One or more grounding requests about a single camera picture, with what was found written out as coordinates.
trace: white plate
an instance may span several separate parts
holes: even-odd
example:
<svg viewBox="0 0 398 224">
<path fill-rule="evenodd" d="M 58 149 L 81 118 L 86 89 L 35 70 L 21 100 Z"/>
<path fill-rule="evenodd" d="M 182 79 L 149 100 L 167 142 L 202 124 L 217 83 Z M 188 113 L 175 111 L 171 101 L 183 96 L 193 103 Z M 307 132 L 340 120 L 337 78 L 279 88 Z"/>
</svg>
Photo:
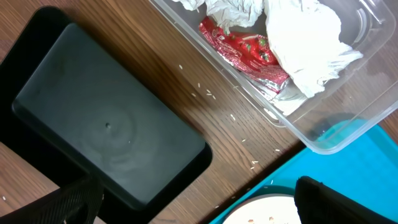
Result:
<svg viewBox="0 0 398 224">
<path fill-rule="evenodd" d="M 244 202 L 224 224 L 301 224 L 291 195 L 261 195 Z"/>
</svg>

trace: teal tray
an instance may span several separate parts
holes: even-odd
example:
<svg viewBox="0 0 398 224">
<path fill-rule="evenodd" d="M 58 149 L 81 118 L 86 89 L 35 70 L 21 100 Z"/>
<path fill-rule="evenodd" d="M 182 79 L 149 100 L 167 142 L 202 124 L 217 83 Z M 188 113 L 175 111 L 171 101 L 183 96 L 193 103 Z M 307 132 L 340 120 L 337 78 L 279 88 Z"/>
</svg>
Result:
<svg viewBox="0 0 398 224">
<path fill-rule="evenodd" d="M 347 134 L 363 122 L 355 121 L 346 129 Z M 335 125 L 330 131 L 345 123 Z M 210 223 L 222 223 L 247 199 L 274 193 L 293 195 L 296 181 L 304 175 L 398 222 L 398 147 L 380 126 L 375 126 L 336 154 L 324 156 L 304 149 Z"/>
</svg>

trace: crumpled white tissue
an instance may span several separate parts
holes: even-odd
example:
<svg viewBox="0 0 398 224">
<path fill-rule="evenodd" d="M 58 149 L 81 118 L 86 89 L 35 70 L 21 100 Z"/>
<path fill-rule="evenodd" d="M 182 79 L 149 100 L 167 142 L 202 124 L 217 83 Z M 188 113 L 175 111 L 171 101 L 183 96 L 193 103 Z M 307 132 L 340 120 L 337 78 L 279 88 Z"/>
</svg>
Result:
<svg viewBox="0 0 398 224">
<path fill-rule="evenodd" d="M 196 10 L 204 2 L 207 16 L 213 17 L 217 26 L 229 33 L 232 26 L 251 27 L 262 14 L 264 0 L 173 0 L 185 9 Z"/>
<path fill-rule="evenodd" d="M 265 13 L 272 52 L 308 98 L 363 57 L 339 41 L 339 17 L 317 0 L 265 0 Z"/>
<path fill-rule="evenodd" d="M 181 2 L 186 10 L 196 10 L 205 0 L 172 0 L 173 2 Z"/>
</svg>

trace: red wrapper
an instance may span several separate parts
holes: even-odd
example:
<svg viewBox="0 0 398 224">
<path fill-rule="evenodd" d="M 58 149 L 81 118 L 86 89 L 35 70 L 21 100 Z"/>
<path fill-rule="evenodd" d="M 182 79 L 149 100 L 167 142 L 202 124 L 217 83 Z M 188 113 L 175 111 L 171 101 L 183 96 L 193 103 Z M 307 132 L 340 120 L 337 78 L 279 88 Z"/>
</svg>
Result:
<svg viewBox="0 0 398 224">
<path fill-rule="evenodd" d="M 248 77 L 276 93 L 285 87 L 289 75 L 271 52 L 267 37 L 239 32 L 225 34 L 209 17 L 200 23 L 199 30 L 227 62 Z"/>
</svg>

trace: clear plastic container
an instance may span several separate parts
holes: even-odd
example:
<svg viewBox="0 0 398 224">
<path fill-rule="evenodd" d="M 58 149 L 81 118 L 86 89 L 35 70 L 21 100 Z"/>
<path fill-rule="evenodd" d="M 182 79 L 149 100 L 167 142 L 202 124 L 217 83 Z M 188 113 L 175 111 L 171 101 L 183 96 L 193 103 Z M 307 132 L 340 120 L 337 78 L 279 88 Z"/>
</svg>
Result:
<svg viewBox="0 0 398 224">
<path fill-rule="evenodd" d="M 382 0 L 321 0 L 341 20 L 340 40 L 364 57 L 340 72 L 326 90 L 308 99 L 292 114 L 284 116 L 256 91 L 249 81 L 216 53 L 198 30 L 206 16 L 206 6 L 188 11 L 180 2 L 151 0 L 153 5 L 237 88 L 273 125 L 289 128 L 310 149 L 333 154 L 343 149 L 398 107 L 398 50 L 388 40 L 396 29 L 396 19 Z M 235 30 L 265 34 L 265 14 L 255 25 Z M 356 119 L 366 122 L 349 135 L 342 136 Z M 344 125 L 333 129 L 337 123 Z"/>
</svg>

